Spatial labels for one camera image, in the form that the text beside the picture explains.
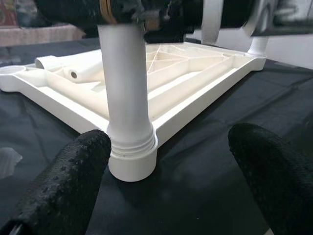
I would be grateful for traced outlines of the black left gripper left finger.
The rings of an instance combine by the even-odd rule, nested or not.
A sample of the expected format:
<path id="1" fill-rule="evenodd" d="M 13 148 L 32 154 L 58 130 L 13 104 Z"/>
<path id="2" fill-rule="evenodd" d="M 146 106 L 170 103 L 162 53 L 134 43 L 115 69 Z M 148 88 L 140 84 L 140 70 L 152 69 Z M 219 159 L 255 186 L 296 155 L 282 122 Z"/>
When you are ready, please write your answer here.
<path id="1" fill-rule="evenodd" d="M 111 154 L 100 130 L 78 136 L 30 184 L 0 235 L 85 235 Z"/>

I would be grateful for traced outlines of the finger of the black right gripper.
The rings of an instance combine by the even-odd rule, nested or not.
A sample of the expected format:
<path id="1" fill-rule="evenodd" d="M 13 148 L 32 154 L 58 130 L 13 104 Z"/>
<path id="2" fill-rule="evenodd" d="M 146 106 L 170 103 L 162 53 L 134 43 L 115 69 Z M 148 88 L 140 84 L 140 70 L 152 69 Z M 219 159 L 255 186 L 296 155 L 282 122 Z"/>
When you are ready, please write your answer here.
<path id="1" fill-rule="evenodd" d="M 99 0 L 34 0 L 34 3 L 51 22 L 76 26 L 109 24 L 101 15 Z"/>

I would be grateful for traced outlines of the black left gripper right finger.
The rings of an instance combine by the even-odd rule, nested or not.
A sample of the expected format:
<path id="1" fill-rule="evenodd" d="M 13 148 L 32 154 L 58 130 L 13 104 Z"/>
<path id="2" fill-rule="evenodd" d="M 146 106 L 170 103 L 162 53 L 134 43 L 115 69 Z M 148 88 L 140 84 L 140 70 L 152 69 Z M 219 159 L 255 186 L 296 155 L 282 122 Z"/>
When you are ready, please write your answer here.
<path id="1" fill-rule="evenodd" d="M 313 159 L 255 124 L 235 124 L 228 146 L 274 235 L 313 235 Z"/>

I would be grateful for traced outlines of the brown rubber band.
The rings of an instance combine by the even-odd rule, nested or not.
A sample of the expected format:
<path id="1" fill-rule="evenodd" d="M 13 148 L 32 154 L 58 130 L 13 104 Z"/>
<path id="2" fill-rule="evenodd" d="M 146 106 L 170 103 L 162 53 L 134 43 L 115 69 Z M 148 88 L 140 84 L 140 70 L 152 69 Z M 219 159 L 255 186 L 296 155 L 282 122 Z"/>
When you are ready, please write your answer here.
<path id="1" fill-rule="evenodd" d="M 109 24 L 118 24 L 111 6 L 111 0 L 99 0 L 100 10 L 103 19 Z"/>

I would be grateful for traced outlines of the beige fringed cloth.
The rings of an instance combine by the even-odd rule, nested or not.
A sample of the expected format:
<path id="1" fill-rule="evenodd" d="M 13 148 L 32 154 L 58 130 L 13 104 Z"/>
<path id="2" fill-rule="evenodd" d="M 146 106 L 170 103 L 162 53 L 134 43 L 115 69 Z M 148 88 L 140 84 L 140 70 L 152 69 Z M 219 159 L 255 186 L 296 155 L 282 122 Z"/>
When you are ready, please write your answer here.
<path id="1" fill-rule="evenodd" d="M 75 41 L 84 35 L 84 31 L 70 24 L 47 27 L 0 26 L 0 47 Z"/>

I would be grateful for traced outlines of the clear tape patch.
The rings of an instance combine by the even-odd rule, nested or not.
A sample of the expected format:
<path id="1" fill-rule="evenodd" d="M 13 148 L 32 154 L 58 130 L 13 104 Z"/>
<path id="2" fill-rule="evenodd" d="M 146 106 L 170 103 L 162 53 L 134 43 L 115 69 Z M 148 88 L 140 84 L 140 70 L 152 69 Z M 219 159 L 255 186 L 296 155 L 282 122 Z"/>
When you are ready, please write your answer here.
<path id="1" fill-rule="evenodd" d="M 14 174 L 15 166 L 22 160 L 22 155 L 13 148 L 0 148 L 0 180 Z"/>

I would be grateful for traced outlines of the dark red patterned box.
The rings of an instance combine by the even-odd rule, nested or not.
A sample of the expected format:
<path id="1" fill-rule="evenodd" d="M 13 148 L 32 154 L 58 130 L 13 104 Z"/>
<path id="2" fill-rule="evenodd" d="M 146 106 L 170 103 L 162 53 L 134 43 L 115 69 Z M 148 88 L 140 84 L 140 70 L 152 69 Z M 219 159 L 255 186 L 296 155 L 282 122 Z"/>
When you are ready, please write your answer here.
<path id="1" fill-rule="evenodd" d="M 15 0 L 0 0 L 0 28 L 18 27 Z"/>

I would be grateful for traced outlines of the black cloth cover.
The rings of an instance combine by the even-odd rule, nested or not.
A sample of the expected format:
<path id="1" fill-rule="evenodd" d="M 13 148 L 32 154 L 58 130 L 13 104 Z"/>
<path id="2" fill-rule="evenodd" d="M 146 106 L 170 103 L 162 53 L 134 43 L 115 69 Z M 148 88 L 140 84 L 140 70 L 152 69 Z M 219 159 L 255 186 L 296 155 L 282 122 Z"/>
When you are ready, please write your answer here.
<path id="1" fill-rule="evenodd" d="M 267 60 L 158 150 L 147 179 L 105 171 L 86 235 L 264 235 L 268 225 L 228 147 L 237 123 L 313 157 L 313 70 Z M 78 133 L 27 97 L 0 91 L 0 148 L 22 155 L 0 180 L 0 227 L 34 178 Z"/>

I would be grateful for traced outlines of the white plastic table top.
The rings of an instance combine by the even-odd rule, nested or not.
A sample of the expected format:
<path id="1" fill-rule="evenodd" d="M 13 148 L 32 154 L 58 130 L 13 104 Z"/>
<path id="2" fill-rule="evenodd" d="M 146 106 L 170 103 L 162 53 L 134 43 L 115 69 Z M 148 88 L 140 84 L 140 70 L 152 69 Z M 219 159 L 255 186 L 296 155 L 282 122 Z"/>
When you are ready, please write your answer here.
<path id="1" fill-rule="evenodd" d="M 193 43 L 147 45 L 148 111 L 157 149 L 244 76 L 262 70 L 266 58 Z M 107 133 L 105 79 L 73 83 L 63 68 L 48 71 L 35 63 L 0 67 L 0 90 L 22 93 L 79 133 Z M 140 181 L 153 172 L 156 155 L 129 158 L 112 152 L 109 169 L 119 180 Z"/>

